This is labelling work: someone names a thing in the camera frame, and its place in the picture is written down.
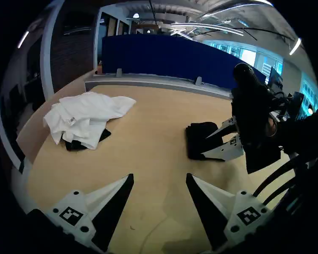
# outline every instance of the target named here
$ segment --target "black garment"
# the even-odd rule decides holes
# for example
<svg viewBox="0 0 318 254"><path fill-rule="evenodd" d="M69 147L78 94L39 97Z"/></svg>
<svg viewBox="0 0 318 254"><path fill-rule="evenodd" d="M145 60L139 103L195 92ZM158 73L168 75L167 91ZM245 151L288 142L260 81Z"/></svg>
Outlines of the black garment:
<svg viewBox="0 0 318 254"><path fill-rule="evenodd" d="M100 136L99 142L104 140L105 138L109 137L110 135L111 135L111 133L107 129L104 129L103 133ZM73 140L71 143L65 141L65 144L66 144L67 151L81 151L81 150L87 149L87 147L83 146L81 144L81 142L77 141L77 140Z"/></svg>
<svg viewBox="0 0 318 254"><path fill-rule="evenodd" d="M218 130L218 126L212 122L191 123L185 129L188 158L192 160L209 159L201 153L223 145L223 139L218 135L206 139L216 130Z"/></svg>

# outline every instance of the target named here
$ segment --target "blue partition wall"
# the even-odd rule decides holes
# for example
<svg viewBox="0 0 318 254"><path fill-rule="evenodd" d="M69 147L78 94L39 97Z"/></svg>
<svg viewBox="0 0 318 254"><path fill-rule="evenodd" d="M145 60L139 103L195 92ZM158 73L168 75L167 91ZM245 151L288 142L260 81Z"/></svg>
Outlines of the blue partition wall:
<svg viewBox="0 0 318 254"><path fill-rule="evenodd" d="M175 36L131 34L103 38L103 73L145 73L236 87L234 67L243 61L208 45ZM253 68L264 83L265 75Z"/></svg>

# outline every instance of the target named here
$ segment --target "computer monitor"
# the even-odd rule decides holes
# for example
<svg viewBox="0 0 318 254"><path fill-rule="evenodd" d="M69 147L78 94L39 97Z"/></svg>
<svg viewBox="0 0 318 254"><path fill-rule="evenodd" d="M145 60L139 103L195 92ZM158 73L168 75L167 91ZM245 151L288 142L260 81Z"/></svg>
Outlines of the computer monitor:
<svg viewBox="0 0 318 254"><path fill-rule="evenodd" d="M274 68L271 68L270 79L268 81L268 87L274 93L283 91L283 79Z"/></svg>

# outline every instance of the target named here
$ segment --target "white cloth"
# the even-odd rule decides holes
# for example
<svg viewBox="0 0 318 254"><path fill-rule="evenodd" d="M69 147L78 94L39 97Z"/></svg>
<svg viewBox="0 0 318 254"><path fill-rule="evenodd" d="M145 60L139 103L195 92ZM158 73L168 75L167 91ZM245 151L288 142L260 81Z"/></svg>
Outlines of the white cloth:
<svg viewBox="0 0 318 254"><path fill-rule="evenodd" d="M44 125L49 126L54 142L59 144L62 136L68 142L78 140L92 150L97 148L106 122L124 116L136 102L124 96L110 98L94 92L59 101L44 116Z"/></svg>

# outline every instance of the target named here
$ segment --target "desk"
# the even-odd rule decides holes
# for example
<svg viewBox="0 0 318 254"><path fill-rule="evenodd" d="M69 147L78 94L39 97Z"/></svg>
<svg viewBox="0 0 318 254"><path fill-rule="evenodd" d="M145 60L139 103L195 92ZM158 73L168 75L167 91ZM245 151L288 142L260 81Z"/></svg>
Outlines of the desk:
<svg viewBox="0 0 318 254"><path fill-rule="evenodd" d="M134 173L133 189L109 245L113 253L198 253L210 249L185 184L186 173L232 193L240 189L253 192L287 160L283 157L277 166L249 176L244 156L229 162L187 158L185 127L204 121L220 126L231 116L229 100L138 86L96 86L92 91L128 96L137 103L124 117L107 123L112 135L94 151L68 152L48 136L30 172L28 193L46 210L72 189L89 193ZM262 200L269 195L264 193Z"/></svg>

